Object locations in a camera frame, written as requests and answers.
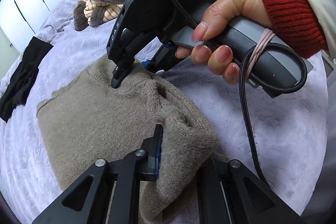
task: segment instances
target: red sweater sleeve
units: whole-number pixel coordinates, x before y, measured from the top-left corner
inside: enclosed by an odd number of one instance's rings
[[[262,0],[273,32],[301,57],[327,50],[323,30],[308,0]]]

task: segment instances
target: bed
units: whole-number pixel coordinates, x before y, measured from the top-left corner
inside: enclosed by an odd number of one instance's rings
[[[0,191],[22,224],[32,223],[61,193],[39,132],[36,106],[105,53],[114,24],[113,20],[75,31],[72,16],[77,1],[60,0],[35,34],[54,47],[39,66],[26,105],[17,107],[8,123],[0,121]],[[159,46],[155,39],[137,58],[140,61],[151,58]],[[247,87],[261,167],[275,193],[298,214],[313,193],[327,141],[328,93],[321,54],[315,54],[309,61],[314,69],[305,87],[297,93],[271,99],[261,89]],[[19,62],[20,58],[1,80],[0,94]],[[254,170],[238,87],[226,85],[206,67],[193,65],[190,59],[159,74],[191,98],[210,121],[220,136],[219,152],[230,159],[238,158]],[[197,211],[194,202],[171,223],[198,223]]]

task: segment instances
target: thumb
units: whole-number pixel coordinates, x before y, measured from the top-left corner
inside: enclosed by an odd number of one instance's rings
[[[194,30],[192,40],[204,41],[219,35],[229,20],[238,15],[265,28],[272,27],[262,0],[217,0],[205,11],[201,23]]]

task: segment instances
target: finger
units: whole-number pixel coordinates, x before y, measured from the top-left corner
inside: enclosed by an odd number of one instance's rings
[[[177,58],[186,58],[189,55],[191,55],[191,51],[192,51],[192,49],[190,49],[190,48],[178,47],[176,52],[175,52],[175,56]]]
[[[230,85],[235,85],[239,80],[239,66],[235,63],[230,63],[225,72],[223,73],[223,79]]]
[[[222,45],[209,58],[208,67],[215,75],[222,75],[232,62],[232,59],[231,49],[226,45]]]
[[[193,48],[191,57],[196,65],[204,66],[208,63],[211,54],[212,51],[209,47],[198,45]]]
[[[272,26],[262,0],[217,0],[205,11],[192,40],[203,41],[219,35],[229,20],[240,14],[264,27]]]

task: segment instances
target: silver screw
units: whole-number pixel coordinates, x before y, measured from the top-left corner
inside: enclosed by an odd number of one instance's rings
[[[135,152],[135,155],[138,156],[138,157],[143,156],[145,154],[146,154],[146,151],[142,150],[142,149],[136,150],[136,152]]]
[[[95,165],[98,166],[98,167],[102,167],[102,166],[105,165],[105,163],[106,163],[105,160],[99,159],[99,160],[96,160]]]
[[[239,168],[240,165],[241,165],[239,160],[232,160],[232,161],[230,161],[230,164],[233,168]]]

